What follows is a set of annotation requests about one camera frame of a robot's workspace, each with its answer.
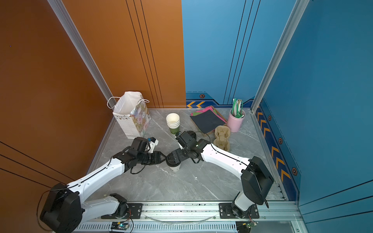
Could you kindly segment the white paper coffee cup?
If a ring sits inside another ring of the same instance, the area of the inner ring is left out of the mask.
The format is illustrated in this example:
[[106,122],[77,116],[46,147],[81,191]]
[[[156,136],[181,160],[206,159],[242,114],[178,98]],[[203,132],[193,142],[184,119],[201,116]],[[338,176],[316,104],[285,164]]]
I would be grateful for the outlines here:
[[173,166],[173,167],[170,167],[170,169],[173,171],[173,172],[177,172],[181,167],[181,164],[178,164],[176,166]]

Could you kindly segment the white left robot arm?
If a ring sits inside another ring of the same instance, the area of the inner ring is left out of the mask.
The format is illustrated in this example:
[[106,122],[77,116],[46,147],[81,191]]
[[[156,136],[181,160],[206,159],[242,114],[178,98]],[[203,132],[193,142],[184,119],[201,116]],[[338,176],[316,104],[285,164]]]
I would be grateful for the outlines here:
[[93,201],[87,199],[109,181],[131,171],[138,164],[161,164],[164,155],[155,150],[157,145],[158,140],[154,137],[137,137],[131,146],[113,155],[88,175],[66,185],[58,183],[48,191],[43,209],[37,210],[38,222],[43,222],[55,233],[71,233],[80,223],[97,217],[129,217],[127,199],[119,194]]

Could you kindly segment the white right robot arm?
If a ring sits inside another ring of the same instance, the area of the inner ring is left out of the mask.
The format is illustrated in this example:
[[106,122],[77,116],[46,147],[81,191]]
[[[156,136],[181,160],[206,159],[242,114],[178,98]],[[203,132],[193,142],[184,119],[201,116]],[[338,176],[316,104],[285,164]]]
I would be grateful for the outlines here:
[[209,140],[197,140],[193,131],[178,134],[176,141],[179,148],[166,158],[170,168],[178,169],[187,159],[195,164],[204,161],[219,166],[241,180],[242,189],[232,203],[220,207],[221,218],[258,219],[258,206],[269,207],[267,195],[274,184],[274,178],[259,157],[250,159],[226,152]]

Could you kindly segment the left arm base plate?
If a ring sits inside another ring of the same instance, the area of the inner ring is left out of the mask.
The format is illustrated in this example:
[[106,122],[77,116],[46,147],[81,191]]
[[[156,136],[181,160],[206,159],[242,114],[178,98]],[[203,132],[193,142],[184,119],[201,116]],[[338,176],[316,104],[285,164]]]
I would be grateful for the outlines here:
[[101,219],[140,219],[142,208],[142,203],[120,204],[115,213],[101,216]]

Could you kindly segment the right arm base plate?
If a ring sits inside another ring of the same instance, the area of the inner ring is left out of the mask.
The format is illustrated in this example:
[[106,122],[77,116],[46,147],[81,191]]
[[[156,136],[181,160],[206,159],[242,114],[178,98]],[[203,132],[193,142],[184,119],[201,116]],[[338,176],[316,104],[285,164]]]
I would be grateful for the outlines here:
[[219,213],[221,219],[259,219],[259,211],[256,204],[251,205],[246,211],[236,207],[233,203],[220,203]]

